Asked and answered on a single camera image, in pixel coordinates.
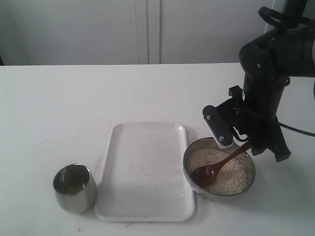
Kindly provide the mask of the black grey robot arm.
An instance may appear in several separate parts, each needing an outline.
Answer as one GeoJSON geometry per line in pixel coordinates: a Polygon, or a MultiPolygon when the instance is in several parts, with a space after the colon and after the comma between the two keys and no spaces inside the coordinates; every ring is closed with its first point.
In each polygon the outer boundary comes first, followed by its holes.
{"type": "Polygon", "coordinates": [[[243,87],[231,87],[228,100],[202,111],[220,148],[232,147],[245,135],[253,155],[268,149],[278,162],[290,157],[276,113],[291,77],[315,75],[315,22],[303,16],[306,5],[305,0],[289,0],[283,12],[259,9],[273,28],[241,48],[243,87]]]}

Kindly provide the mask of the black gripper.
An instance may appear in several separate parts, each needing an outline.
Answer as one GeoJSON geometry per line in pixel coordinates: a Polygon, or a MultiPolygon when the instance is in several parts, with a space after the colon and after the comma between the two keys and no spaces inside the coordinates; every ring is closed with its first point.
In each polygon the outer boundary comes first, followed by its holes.
{"type": "Polygon", "coordinates": [[[251,141],[252,155],[270,150],[277,162],[287,160],[291,151],[285,142],[277,110],[284,87],[229,88],[230,99],[218,105],[203,108],[202,114],[213,138],[220,148],[234,145],[229,128],[235,128],[240,135],[247,135],[251,141]]]}

